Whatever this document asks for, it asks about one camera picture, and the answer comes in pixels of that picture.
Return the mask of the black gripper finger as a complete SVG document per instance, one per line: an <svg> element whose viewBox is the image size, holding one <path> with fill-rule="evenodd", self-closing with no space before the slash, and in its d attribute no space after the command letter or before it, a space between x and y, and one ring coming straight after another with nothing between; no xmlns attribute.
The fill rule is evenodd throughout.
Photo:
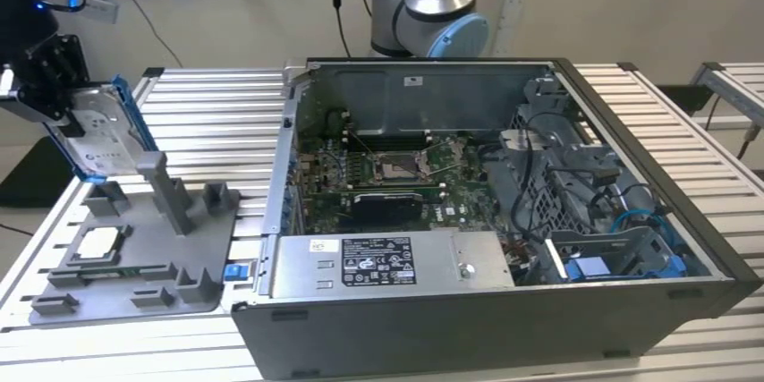
<svg viewBox="0 0 764 382"><path fill-rule="evenodd" d="M57 126L58 131L66 138L81 138L85 136L85 130L78 123L70 108L64 109L62 124Z"/></svg>

